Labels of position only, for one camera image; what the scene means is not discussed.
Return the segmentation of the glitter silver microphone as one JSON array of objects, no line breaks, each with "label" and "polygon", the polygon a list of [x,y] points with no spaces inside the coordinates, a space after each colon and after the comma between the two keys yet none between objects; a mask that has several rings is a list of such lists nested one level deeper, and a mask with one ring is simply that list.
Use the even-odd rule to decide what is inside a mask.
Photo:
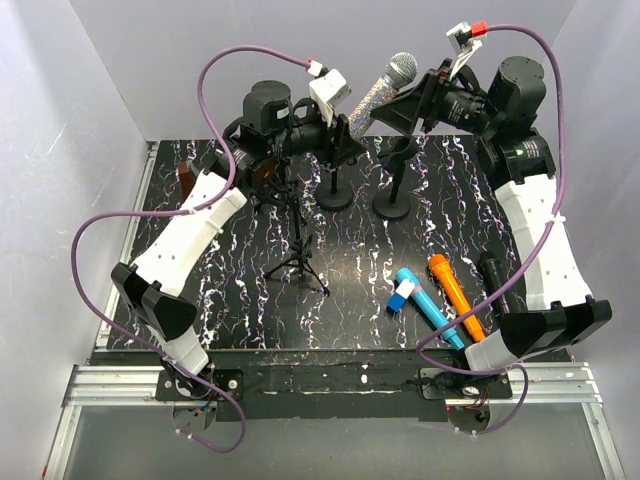
[{"label": "glitter silver microphone", "polygon": [[374,119],[371,112],[389,101],[416,77],[418,64],[416,58],[408,52],[394,54],[364,98],[348,117],[350,136],[360,140],[370,128]]}]

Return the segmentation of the round base stand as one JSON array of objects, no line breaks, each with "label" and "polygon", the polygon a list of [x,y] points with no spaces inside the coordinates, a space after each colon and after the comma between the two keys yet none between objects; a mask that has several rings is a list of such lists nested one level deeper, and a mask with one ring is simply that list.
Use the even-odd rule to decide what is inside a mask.
[{"label": "round base stand", "polygon": [[401,137],[389,149],[380,152],[379,162],[383,169],[392,175],[392,184],[390,188],[380,190],[373,198],[372,209],[379,218],[394,221],[408,216],[411,201],[400,187],[406,163],[418,153],[418,150],[418,144],[413,137]]},{"label": "round base stand", "polygon": [[337,212],[353,203],[353,190],[339,184],[339,171],[345,165],[352,165],[355,158],[354,153],[348,153],[343,156],[331,155],[320,162],[321,168],[330,175],[329,179],[323,179],[318,184],[314,192],[316,204],[321,209]]}]

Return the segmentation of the shock mount tripod stand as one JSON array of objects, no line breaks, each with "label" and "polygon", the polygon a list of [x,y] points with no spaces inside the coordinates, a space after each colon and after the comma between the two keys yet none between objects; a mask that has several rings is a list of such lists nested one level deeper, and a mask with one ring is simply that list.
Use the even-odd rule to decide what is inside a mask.
[{"label": "shock mount tripod stand", "polygon": [[289,246],[291,255],[271,270],[264,272],[263,278],[265,280],[271,279],[277,271],[284,268],[293,268],[295,273],[300,276],[310,274],[320,284],[322,293],[325,296],[329,296],[329,288],[322,282],[310,263],[312,258],[313,235],[307,232],[307,221],[301,213],[298,194],[292,190],[282,190],[278,195],[276,205],[287,207],[292,221],[294,240]]}]

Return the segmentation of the cyan toy microphone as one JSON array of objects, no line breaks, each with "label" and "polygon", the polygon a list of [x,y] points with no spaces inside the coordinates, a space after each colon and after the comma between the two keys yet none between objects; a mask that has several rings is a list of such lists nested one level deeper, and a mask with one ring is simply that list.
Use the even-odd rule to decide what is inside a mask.
[{"label": "cyan toy microphone", "polygon": [[426,316],[430,323],[436,328],[442,328],[448,324],[446,317],[436,306],[431,297],[422,288],[419,279],[408,268],[402,268],[396,273],[397,285],[404,279],[412,281],[416,287],[412,292],[411,299],[419,310]]}]

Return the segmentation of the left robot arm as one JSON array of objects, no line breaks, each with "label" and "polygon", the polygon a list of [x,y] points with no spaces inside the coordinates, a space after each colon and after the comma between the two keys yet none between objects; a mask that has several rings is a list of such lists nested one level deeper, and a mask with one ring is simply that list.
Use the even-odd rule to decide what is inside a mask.
[{"label": "left robot arm", "polygon": [[332,168],[362,152],[349,119],[336,111],[351,89],[332,70],[309,83],[297,103],[283,82],[255,83],[243,99],[242,114],[216,139],[212,157],[183,202],[153,243],[130,263],[118,263],[112,280],[129,310],[158,341],[165,367],[193,400],[213,386],[211,361],[193,324],[197,308],[183,296],[192,270],[225,224],[247,202],[294,197],[284,179],[285,162],[313,154]]}]

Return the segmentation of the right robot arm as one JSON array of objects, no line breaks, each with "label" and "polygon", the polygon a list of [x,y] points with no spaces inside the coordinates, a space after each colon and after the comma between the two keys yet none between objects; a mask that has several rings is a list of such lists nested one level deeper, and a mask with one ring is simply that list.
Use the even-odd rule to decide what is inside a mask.
[{"label": "right robot arm", "polygon": [[556,164],[533,123],[546,94],[544,69],[512,56],[501,62],[488,90],[473,71],[449,59],[413,88],[371,111],[374,119],[409,135],[445,123],[473,135],[480,167],[506,214],[526,271],[526,309],[506,313],[496,332],[465,351],[467,363],[452,373],[454,389],[475,397],[489,384],[488,370],[580,343],[612,317],[597,300],[571,251],[564,223],[552,212]]}]

